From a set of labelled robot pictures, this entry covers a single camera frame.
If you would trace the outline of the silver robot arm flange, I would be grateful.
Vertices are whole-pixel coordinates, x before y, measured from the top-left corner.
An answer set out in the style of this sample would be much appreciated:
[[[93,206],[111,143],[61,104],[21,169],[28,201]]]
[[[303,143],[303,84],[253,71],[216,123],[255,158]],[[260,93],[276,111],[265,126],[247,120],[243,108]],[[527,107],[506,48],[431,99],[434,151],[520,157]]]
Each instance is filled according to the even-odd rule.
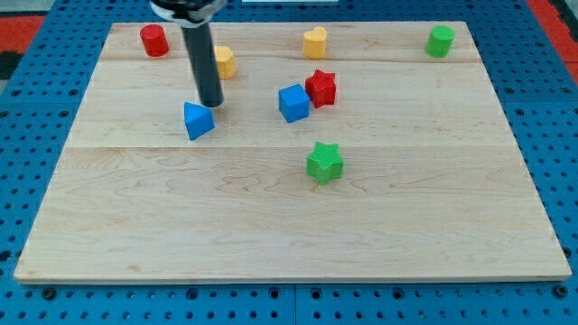
[[[166,21],[193,28],[207,23],[226,3],[226,0],[151,0],[155,14]]]

